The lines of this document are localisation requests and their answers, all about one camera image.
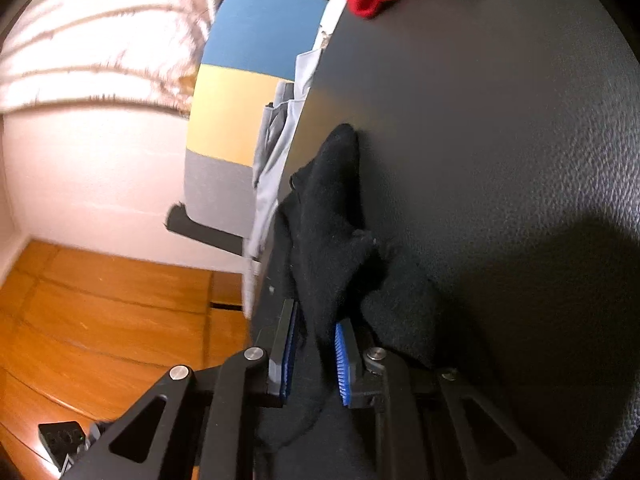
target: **white wall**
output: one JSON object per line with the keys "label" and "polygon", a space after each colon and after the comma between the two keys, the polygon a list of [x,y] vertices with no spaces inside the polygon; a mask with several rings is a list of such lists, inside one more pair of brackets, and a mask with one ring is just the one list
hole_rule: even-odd
{"label": "white wall", "polygon": [[159,110],[65,105],[4,116],[15,218],[30,235],[92,251],[242,271],[242,258],[173,234],[187,121]]}
{"label": "white wall", "polygon": [[[0,116],[0,137],[3,136],[2,116]],[[2,146],[0,145],[0,285],[11,270],[16,258],[27,243],[28,236],[18,229],[9,197],[6,192]]]}

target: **black leather chair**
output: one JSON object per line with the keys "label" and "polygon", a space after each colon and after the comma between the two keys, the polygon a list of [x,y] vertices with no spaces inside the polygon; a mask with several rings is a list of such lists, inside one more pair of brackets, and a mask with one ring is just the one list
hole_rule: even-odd
{"label": "black leather chair", "polygon": [[462,371],[570,478],[640,478],[640,65],[601,1],[345,14],[283,183],[342,122],[367,224],[460,308]]}

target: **gray stripe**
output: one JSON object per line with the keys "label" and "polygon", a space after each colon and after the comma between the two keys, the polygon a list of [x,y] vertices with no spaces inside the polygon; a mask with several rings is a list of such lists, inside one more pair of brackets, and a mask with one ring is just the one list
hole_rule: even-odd
{"label": "gray stripe", "polygon": [[254,223],[252,168],[186,150],[184,205],[191,220],[248,238]]}

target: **blue stripe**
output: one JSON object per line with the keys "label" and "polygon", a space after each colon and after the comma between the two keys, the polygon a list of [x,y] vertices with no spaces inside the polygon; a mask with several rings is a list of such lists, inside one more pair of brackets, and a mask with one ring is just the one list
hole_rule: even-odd
{"label": "blue stripe", "polygon": [[327,0],[224,0],[202,62],[292,80],[313,48]]}

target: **striped cushion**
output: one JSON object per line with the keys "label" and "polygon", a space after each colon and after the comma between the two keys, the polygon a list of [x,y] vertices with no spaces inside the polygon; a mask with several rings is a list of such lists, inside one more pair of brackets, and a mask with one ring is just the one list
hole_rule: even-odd
{"label": "striped cushion", "polygon": [[242,237],[251,232],[252,163],[262,110],[296,56],[314,46],[326,0],[225,0],[211,28],[191,105],[187,215]]}

